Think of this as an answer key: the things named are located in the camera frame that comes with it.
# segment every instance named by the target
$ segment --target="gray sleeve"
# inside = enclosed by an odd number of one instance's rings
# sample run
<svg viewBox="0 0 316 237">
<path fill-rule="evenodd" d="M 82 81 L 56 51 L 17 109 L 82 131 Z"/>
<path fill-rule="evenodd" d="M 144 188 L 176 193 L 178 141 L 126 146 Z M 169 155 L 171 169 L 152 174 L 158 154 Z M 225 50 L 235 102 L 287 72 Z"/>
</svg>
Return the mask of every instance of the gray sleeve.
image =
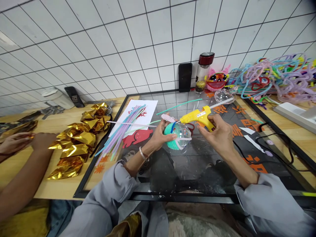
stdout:
<svg viewBox="0 0 316 237">
<path fill-rule="evenodd" d="M 137 182 L 117 162 L 103 176 L 77 207 L 69 225 L 60 237 L 104 237 L 117 225 L 118 208 L 130 197 Z"/>
<path fill-rule="evenodd" d="M 312 236 L 316 221 L 307 215 L 273 174 L 259 174 L 258 184 L 235 189 L 259 236 Z"/>
</svg>

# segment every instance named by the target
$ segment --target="red bottle cap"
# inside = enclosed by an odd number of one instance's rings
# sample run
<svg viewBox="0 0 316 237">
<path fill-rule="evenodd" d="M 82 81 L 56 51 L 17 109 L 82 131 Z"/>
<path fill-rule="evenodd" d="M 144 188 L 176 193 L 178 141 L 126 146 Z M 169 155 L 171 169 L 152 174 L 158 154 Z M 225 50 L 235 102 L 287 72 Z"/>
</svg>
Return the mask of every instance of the red bottle cap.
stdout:
<svg viewBox="0 0 316 237">
<path fill-rule="evenodd" d="M 215 53 L 213 52 L 205 52 L 200 55 L 198 63 L 200 65 L 210 65 L 213 63 Z"/>
</svg>

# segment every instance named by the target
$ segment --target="black smartphone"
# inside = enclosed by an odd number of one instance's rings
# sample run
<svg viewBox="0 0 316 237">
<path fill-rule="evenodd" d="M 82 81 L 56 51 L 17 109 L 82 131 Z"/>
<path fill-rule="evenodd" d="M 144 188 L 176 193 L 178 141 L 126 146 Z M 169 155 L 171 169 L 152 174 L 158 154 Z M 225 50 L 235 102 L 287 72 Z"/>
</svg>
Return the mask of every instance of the black smartphone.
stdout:
<svg viewBox="0 0 316 237">
<path fill-rule="evenodd" d="M 82 102 L 80 96 L 78 95 L 78 92 L 76 91 L 76 88 L 74 87 L 65 87 L 65 91 L 69 95 L 70 99 L 72 100 L 73 104 L 77 108 L 83 108 L 85 105 Z"/>
<path fill-rule="evenodd" d="M 189 92 L 191 89 L 192 63 L 179 64 L 179 92 Z"/>
</svg>

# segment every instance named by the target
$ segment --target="white tile wall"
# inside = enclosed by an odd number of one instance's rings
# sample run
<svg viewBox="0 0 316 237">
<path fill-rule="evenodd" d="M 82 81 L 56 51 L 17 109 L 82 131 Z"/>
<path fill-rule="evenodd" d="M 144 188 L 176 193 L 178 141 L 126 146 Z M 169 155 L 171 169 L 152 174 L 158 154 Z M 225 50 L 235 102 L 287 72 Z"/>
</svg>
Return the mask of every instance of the white tile wall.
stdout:
<svg viewBox="0 0 316 237">
<path fill-rule="evenodd" d="M 215 70 L 315 57 L 315 16 L 310 0 L 32 0 L 0 13 L 0 116 L 53 86 L 84 100 L 175 89 L 179 64 L 195 78 L 210 50 Z"/>
</svg>

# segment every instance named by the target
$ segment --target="hand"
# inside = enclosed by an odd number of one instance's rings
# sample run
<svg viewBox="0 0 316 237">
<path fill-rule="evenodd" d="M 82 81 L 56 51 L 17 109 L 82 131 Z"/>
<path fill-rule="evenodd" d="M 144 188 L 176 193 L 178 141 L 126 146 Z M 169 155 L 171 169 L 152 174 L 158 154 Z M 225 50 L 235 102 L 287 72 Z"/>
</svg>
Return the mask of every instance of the hand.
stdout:
<svg viewBox="0 0 316 237">
<path fill-rule="evenodd" d="M 22 132 L 11 135 L 0 145 L 0 153 L 11 154 L 23 149 L 32 141 L 34 134 L 30 132 Z"/>
<path fill-rule="evenodd" d="M 159 150 L 165 142 L 175 140 L 177 138 L 176 134 L 168 134 L 168 135 L 163 134 L 165 128 L 167 127 L 169 123 L 170 122 L 162 119 L 159 125 L 156 127 L 151 139 L 148 141 L 146 145 L 150 146 L 150 148 L 155 151 L 155 150 Z"/>
<path fill-rule="evenodd" d="M 198 130 L 222 158 L 232 156 L 235 151 L 232 127 L 219 114 L 209 115 L 207 118 L 216 126 L 215 131 L 208 132 L 200 125 L 197 125 Z"/>
<path fill-rule="evenodd" d="M 32 142 L 32 148 L 34 151 L 50 151 L 53 152 L 53 149 L 48 149 L 49 146 L 55 141 L 58 134 L 55 133 L 37 133 L 34 136 Z"/>
</svg>

